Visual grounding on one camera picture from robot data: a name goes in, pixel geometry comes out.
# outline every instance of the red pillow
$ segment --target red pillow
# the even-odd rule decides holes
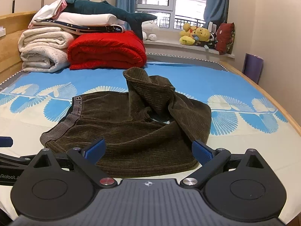
[[[219,51],[219,55],[226,54],[233,44],[235,36],[235,26],[234,23],[227,24],[222,23],[217,30],[216,39],[217,44],[215,50]]]

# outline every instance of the electrical outlet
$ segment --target electrical outlet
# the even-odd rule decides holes
[[[3,28],[3,26],[0,26],[0,37],[5,36],[5,35],[6,35],[5,28]]]

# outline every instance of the pink cloth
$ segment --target pink cloth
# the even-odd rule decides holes
[[[63,0],[61,6],[59,7],[59,9],[57,10],[56,14],[52,17],[52,19],[56,19],[59,14],[67,7],[67,2],[66,0]]]

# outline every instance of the purple bag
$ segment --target purple bag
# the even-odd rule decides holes
[[[262,67],[262,58],[256,55],[246,53],[245,61],[243,64],[243,74],[250,78],[256,84],[259,81]]]

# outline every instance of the silver button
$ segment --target silver button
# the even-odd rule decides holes
[[[183,179],[183,184],[185,185],[195,185],[198,181],[193,177],[187,177]]]

